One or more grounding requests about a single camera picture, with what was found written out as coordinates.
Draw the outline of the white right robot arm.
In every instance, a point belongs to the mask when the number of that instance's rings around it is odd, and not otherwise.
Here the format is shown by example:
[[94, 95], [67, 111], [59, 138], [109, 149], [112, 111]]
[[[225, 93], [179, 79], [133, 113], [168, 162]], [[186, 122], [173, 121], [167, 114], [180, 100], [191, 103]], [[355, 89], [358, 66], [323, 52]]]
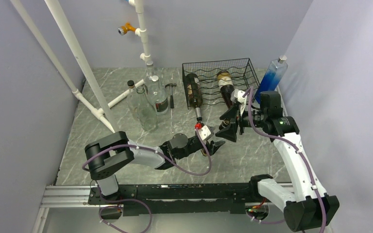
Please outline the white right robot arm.
[[293, 232], [318, 228], [323, 233], [339, 209], [338, 198], [328, 195], [313, 171], [294, 118], [284, 115], [280, 94], [262, 92], [258, 110], [252, 109], [249, 94], [238, 89], [232, 92], [232, 106], [220, 116], [223, 123], [216, 136], [236, 142], [238, 134], [243, 134], [245, 128], [252, 128], [269, 138], [284, 161], [293, 191], [285, 189], [268, 174], [256, 175], [250, 180], [250, 199], [266, 198], [272, 202], [283, 212]]

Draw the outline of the clear bottle red black label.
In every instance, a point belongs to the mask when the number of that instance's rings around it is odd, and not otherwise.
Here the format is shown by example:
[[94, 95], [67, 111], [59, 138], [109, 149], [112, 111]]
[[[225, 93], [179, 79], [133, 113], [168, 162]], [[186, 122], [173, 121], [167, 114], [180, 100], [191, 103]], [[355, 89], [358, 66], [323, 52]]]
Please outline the clear bottle red black label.
[[137, 92], [136, 92], [137, 89], [136, 89], [136, 86], [133, 80], [129, 80], [127, 82], [127, 85], [128, 85], [128, 90], [129, 90], [128, 96], [126, 97], [128, 108], [131, 112], [132, 117], [135, 120], [139, 121], [138, 112], [137, 112], [137, 108], [138, 108], [138, 100], [137, 100]]

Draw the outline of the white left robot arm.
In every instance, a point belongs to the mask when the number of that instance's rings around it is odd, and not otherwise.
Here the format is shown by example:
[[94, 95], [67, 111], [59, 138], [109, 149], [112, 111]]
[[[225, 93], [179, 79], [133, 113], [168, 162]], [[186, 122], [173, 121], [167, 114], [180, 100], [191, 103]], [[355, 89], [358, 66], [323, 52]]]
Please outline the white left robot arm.
[[196, 133], [193, 137], [178, 133], [171, 140], [157, 147], [138, 144], [119, 131], [85, 146], [86, 162], [83, 170], [90, 173], [101, 190], [101, 198], [113, 204], [119, 200], [119, 183], [115, 173], [128, 164], [166, 170], [178, 167], [177, 161], [203, 150], [212, 156], [225, 141], [205, 141], [205, 136]]

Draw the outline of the clear bottle black gold cap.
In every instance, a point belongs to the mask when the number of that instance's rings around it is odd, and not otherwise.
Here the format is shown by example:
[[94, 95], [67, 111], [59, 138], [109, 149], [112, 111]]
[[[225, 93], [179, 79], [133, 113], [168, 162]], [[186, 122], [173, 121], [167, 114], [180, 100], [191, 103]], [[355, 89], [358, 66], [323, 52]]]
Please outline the clear bottle black gold cap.
[[[212, 131], [214, 131], [216, 135], [219, 131], [222, 131], [223, 129], [228, 128], [230, 125], [231, 125], [230, 120], [225, 119], [221, 122], [220, 126], [218, 126], [218, 129], [216, 131], [215, 131], [215, 128], [212, 127]], [[204, 149], [201, 149], [201, 153], [203, 156], [207, 156], [207, 153]]]

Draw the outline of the blue square glass bottle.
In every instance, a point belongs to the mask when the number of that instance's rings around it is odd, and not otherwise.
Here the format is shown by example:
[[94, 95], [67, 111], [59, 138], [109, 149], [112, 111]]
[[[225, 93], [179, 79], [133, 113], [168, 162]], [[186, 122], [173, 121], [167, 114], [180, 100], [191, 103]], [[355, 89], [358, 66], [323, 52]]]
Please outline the blue square glass bottle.
[[261, 92], [274, 91], [288, 69], [287, 57], [279, 56], [278, 59], [272, 60], [266, 70], [266, 73], [257, 89], [254, 98], [257, 103], [261, 102]]

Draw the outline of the clear round glass bottle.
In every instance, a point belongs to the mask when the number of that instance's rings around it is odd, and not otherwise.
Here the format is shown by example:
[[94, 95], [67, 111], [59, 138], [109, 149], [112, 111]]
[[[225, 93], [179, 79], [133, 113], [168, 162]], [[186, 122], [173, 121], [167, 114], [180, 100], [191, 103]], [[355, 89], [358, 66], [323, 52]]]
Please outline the clear round glass bottle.
[[154, 75], [155, 75], [155, 69], [154, 69], [153, 61], [147, 61], [146, 62], [146, 76], [144, 78], [144, 85], [145, 85], [145, 90], [147, 93], [149, 90], [151, 90], [153, 86]]

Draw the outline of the clear glass bottle silver cap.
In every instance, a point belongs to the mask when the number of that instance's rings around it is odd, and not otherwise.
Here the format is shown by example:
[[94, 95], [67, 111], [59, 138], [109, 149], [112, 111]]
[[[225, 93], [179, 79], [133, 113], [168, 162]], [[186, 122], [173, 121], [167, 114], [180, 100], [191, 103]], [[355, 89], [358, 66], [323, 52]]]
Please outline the clear glass bottle silver cap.
[[166, 89], [161, 79], [157, 75], [152, 75], [149, 78], [147, 88], [150, 103], [155, 108], [156, 114], [164, 115], [169, 108], [169, 102]]

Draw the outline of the clear bottle black gold label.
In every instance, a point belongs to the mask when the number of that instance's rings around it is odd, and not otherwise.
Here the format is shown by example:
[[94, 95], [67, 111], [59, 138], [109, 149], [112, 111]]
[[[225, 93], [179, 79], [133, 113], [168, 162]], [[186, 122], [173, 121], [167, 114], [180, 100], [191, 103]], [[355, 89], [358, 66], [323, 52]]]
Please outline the clear bottle black gold label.
[[143, 130], [151, 132], [158, 127], [154, 107], [149, 103], [143, 86], [136, 89], [137, 115]]

